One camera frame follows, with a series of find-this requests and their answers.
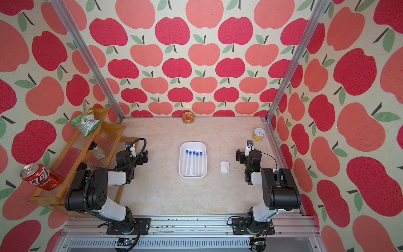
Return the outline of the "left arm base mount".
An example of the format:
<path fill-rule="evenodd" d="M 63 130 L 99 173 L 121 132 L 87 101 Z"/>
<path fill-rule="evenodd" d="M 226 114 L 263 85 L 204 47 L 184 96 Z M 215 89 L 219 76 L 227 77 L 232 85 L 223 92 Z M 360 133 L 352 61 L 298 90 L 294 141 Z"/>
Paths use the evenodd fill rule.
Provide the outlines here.
<path fill-rule="evenodd" d="M 134 218 L 134 224 L 108 224 L 107 235 L 147 235 L 150 228 L 150 218 Z"/>

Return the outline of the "white wipe cloth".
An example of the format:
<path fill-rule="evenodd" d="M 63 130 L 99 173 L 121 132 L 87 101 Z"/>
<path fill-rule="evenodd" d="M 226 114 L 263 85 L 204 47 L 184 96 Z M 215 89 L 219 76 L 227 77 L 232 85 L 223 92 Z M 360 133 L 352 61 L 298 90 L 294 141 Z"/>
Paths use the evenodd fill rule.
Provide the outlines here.
<path fill-rule="evenodd" d="M 220 164 L 221 167 L 221 173 L 229 173 L 229 162 L 228 161 L 223 161 Z"/>

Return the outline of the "white rectangular tray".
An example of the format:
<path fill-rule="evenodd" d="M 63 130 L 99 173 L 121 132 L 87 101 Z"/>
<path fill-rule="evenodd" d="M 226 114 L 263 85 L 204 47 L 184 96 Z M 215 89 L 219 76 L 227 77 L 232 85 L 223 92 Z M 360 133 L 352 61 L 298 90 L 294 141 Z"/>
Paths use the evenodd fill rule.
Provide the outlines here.
<path fill-rule="evenodd" d="M 202 142 L 186 142 L 181 145 L 178 171 L 184 179 L 202 179 L 206 176 L 207 149 Z"/>

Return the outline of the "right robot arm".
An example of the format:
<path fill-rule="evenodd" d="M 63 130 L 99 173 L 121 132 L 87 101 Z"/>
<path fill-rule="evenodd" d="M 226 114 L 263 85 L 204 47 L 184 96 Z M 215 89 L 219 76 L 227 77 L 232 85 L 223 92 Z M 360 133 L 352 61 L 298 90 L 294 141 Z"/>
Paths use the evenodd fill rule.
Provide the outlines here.
<path fill-rule="evenodd" d="M 263 200 L 248 212 L 249 223 L 267 223 L 281 212 L 298 209 L 301 195 L 289 169 L 263 168 L 259 150 L 236 151 L 236 160 L 245 165 L 245 182 L 262 188 Z"/>

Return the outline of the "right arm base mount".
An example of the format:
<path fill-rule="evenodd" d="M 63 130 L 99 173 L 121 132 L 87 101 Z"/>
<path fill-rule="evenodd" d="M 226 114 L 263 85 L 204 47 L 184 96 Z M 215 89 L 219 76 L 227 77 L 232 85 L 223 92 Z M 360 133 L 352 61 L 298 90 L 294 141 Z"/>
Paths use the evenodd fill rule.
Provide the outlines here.
<path fill-rule="evenodd" d="M 272 220 L 258 222 L 252 217 L 230 216 L 226 224 L 233 230 L 234 235 L 274 235 L 275 229 Z"/>

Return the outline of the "test tube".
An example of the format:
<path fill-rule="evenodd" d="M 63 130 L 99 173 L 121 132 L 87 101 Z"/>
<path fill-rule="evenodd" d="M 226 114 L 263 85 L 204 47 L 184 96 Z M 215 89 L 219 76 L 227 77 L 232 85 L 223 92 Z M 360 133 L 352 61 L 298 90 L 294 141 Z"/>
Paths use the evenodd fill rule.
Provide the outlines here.
<path fill-rule="evenodd" d="M 196 153 L 195 155 L 195 175 L 199 176 L 199 152 Z"/>
<path fill-rule="evenodd" d="M 196 159 L 196 152 L 193 151 L 193 156 L 192 156 L 192 160 L 191 160 L 191 165 L 192 165 L 192 175 L 195 176 L 195 159 Z"/>
<path fill-rule="evenodd" d="M 183 174 L 184 175 L 187 172 L 188 153 L 189 153 L 189 150 L 186 150 L 185 155 L 184 155 L 184 162 L 183 162 Z"/>
<path fill-rule="evenodd" d="M 202 164 L 203 164 L 203 153 L 199 153 L 199 163 L 198 163 L 198 175 L 201 176 L 203 171 L 202 171 Z"/>
<path fill-rule="evenodd" d="M 192 151 L 189 151 L 189 153 L 188 153 L 188 162 L 187 162 L 187 175 L 190 175 L 191 162 L 192 162 Z"/>

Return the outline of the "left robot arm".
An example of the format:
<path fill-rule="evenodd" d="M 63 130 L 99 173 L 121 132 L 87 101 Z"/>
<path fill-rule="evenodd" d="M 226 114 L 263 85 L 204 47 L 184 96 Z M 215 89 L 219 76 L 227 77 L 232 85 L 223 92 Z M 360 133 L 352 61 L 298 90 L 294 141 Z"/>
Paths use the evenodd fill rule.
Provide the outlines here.
<path fill-rule="evenodd" d="M 145 150 L 133 157 L 128 150 L 116 155 L 115 169 L 96 168 L 77 171 L 65 198 L 65 208 L 69 212 L 87 213 L 103 221 L 120 224 L 136 224 L 131 210 L 116 203 L 108 196 L 108 188 L 130 184 L 134 169 L 148 162 Z"/>

